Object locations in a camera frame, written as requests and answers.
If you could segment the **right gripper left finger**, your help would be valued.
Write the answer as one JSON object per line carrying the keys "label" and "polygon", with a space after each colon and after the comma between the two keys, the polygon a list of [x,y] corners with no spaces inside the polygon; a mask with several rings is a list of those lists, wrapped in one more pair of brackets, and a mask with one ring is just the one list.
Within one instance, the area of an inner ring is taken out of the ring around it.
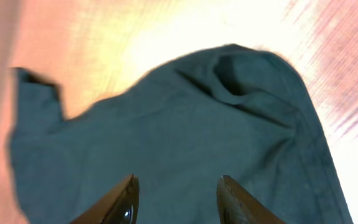
{"label": "right gripper left finger", "polygon": [[139,179],[128,175],[70,224],[136,224]]}

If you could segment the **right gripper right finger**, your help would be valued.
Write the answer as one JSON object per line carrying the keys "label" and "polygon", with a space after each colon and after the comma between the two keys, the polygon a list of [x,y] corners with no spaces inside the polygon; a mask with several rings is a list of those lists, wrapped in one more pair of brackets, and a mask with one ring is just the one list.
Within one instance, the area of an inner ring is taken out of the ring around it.
{"label": "right gripper right finger", "polygon": [[285,224],[229,175],[218,180],[216,196],[221,224]]}

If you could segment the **black t-shirt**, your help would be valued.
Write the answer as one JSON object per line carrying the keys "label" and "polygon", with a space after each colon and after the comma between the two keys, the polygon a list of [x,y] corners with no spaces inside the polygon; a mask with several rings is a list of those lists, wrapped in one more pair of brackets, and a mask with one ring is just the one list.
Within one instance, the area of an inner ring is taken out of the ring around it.
{"label": "black t-shirt", "polygon": [[31,223],[69,223],[130,174],[139,223],[217,223],[222,175],[286,223],[352,221],[305,84],[273,53],[195,52],[73,119],[55,85],[16,77],[11,164]]}

